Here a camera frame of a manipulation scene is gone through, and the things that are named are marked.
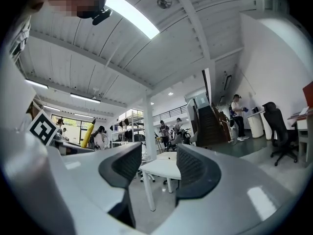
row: black office chair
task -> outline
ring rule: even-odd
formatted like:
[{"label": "black office chair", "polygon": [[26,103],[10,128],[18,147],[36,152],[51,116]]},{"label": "black office chair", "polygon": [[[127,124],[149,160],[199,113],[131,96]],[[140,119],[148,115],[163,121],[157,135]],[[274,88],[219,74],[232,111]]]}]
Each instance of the black office chair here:
[{"label": "black office chair", "polygon": [[272,144],[275,147],[279,147],[279,150],[272,152],[270,156],[272,158],[275,154],[280,154],[275,162],[275,166],[278,165],[278,161],[285,155],[294,159],[295,163],[298,162],[297,156],[292,152],[296,146],[291,145],[292,141],[296,141],[296,135],[288,134],[281,111],[276,108],[273,102],[266,103],[263,107],[265,109],[264,117],[272,129]]}]

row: person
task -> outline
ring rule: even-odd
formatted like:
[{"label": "person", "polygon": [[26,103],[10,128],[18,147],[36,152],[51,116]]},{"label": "person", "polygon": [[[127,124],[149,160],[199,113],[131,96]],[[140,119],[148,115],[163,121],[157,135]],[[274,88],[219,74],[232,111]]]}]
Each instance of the person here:
[{"label": "person", "polygon": [[240,107],[239,104],[239,95],[235,94],[233,97],[233,101],[231,103],[231,109],[232,109],[232,115],[234,117],[234,121],[236,122],[236,124],[238,125],[238,138],[237,140],[239,141],[244,141],[246,139],[248,139],[249,137],[247,137],[245,135],[245,124],[244,124],[244,118],[243,118],[243,114],[242,112],[244,111],[244,108]]},{"label": "person", "polygon": [[63,119],[59,118],[57,122],[57,126],[59,127],[59,130],[57,132],[60,133],[61,135],[63,134],[63,131],[61,129],[63,124],[64,124]]},{"label": "person", "polygon": [[160,133],[161,133],[161,136],[162,136],[162,141],[163,141],[163,144],[164,144],[164,147],[166,148],[167,147],[167,144],[168,144],[168,140],[169,140],[169,127],[164,123],[163,120],[160,121]]},{"label": "person", "polygon": [[65,136],[66,128],[63,128],[62,138],[68,141],[68,137]]},{"label": "person", "polygon": [[94,147],[97,150],[104,150],[106,145],[103,141],[102,134],[106,133],[106,130],[103,126],[100,126],[98,130],[92,135],[94,141]]},{"label": "person", "polygon": [[182,125],[182,123],[181,123],[181,119],[178,117],[177,119],[176,119],[176,124],[175,124],[175,134],[178,136],[178,135],[180,135],[180,137],[181,137],[181,130],[180,130],[180,126]]},{"label": "person", "polygon": [[33,114],[33,101],[30,103],[26,114],[22,120],[21,126],[19,127],[19,131],[26,131],[28,126],[31,124],[31,122],[34,120],[34,114]]}]

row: backpack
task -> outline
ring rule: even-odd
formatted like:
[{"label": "backpack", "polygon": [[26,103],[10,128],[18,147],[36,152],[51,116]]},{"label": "backpack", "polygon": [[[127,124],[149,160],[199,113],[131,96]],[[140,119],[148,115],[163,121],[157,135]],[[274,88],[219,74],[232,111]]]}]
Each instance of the backpack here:
[{"label": "backpack", "polygon": [[88,142],[88,147],[90,149],[94,150],[94,138],[93,138],[93,135],[90,135],[90,139],[89,139],[89,142]]}]

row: white column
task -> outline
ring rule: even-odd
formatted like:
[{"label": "white column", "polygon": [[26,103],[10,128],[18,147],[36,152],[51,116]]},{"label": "white column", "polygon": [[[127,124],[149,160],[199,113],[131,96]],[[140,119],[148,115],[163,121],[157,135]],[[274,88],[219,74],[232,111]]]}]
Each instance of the white column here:
[{"label": "white column", "polygon": [[147,144],[147,153],[151,156],[152,160],[157,159],[157,148],[155,140],[155,131],[153,128],[153,118],[152,118],[152,107],[151,107],[151,97],[145,95],[143,98],[144,107],[144,124],[145,124],[145,136]]}]

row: ceiling light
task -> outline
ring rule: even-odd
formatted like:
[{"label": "ceiling light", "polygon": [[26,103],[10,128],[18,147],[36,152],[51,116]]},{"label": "ceiling light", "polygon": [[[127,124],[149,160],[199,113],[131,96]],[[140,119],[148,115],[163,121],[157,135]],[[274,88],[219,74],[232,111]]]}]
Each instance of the ceiling light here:
[{"label": "ceiling light", "polygon": [[125,0],[107,0],[106,6],[129,20],[147,37],[153,39],[160,31],[140,11]]},{"label": "ceiling light", "polygon": [[44,108],[47,108],[47,109],[50,109],[50,110],[54,110],[54,111],[57,111],[57,112],[61,111],[59,109],[56,109],[56,108],[53,108],[53,107],[50,107],[50,106],[46,106],[46,105],[44,105]]},{"label": "ceiling light", "polygon": [[29,84],[32,84],[32,85],[35,85],[35,86],[38,86],[38,87],[41,87],[41,88],[44,88],[44,89],[49,89],[49,87],[47,85],[45,85],[45,84],[37,83],[37,82],[31,81],[31,80],[28,80],[28,79],[25,79],[25,80]]},{"label": "ceiling light", "polygon": [[96,100],[96,99],[92,99],[92,98],[88,98],[88,97],[84,97],[84,96],[79,96],[79,95],[76,95],[76,94],[73,94],[73,93],[71,93],[70,96],[75,97],[75,98],[79,98],[79,99],[82,99],[82,100],[86,100],[86,101],[89,101],[89,102],[94,102],[94,103],[97,103],[97,104],[100,103],[100,100]]},{"label": "ceiling light", "polygon": [[77,113],[74,113],[74,115],[80,116],[80,117],[85,117],[85,118],[94,118],[92,116],[86,116],[86,115],[81,115],[81,114],[77,114]]}]

